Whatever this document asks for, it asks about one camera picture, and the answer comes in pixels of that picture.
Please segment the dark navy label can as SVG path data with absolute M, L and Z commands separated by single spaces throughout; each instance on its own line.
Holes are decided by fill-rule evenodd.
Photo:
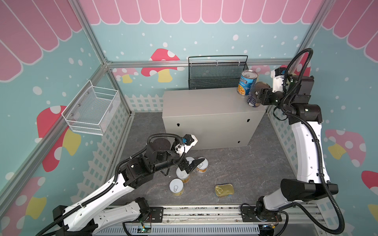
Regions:
M 265 82 L 257 82 L 253 90 L 250 91 L 247 103 L 251 107 L 258 107 L 261 105 L 260 94 L 262 89 L 270 89 L 271 87 Z

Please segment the blue Progresso soup can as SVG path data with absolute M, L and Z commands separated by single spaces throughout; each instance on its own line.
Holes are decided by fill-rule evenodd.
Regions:
M 240 95 L 247 96 L 254 89 L 258 80 L 258 74 L 253 70 L 244 70 L 241 73 L 237 91 Z

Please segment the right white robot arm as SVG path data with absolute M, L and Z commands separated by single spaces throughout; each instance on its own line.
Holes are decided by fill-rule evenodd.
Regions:
M 277 235 L 288 226 L 286 209 L 299 207 L 321 230 L 340 235 L 345 230 L 345 220 L 334 195 L 339 192 L 337 184 L 330 181 L 321 148 L 322 114 L 316 104 L 309 104 L 314 84 L 312 76 L 305 71 L 313 56 L 313 49 L 300 51 L 286 67 L 274 71 L 273 87 L 256 85 L 249 100 L 257 105 L 272 105 L 286 117 L 294 133 L 298 170 L 296 179 L 283 179 L 280 188 L 270 195 L 261 196 L 254 206 L 243 203 L 240 212 L 243 222 L 260 222 L 263 236 L 275 235 L 274 229 L 282 218 L 284 224 Z M 336 212 L 338 226 L 329 229 L 317 221 L 302 205 L 303 202 L 328 198 Z

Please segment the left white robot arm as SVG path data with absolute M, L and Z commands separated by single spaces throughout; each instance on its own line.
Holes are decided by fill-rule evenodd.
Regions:
M 186 154 L 197 143 L 198 139 L 190 134 L 184 137 L 171 133 L 151 135 L 142 150 L 117 164 L 114 176 L 104 185 L 77 203 L 56 207 L 54 221 L 37 235 L 92 236 L 120 222 L 142 222 L 151 212 L 144 198 L 112 209 L 109 206 L 151 181 L 156 172 L 177 166 L 181 171 L 191 173 L 204 161 L 204 158 L 192 162 L 186 159 Z

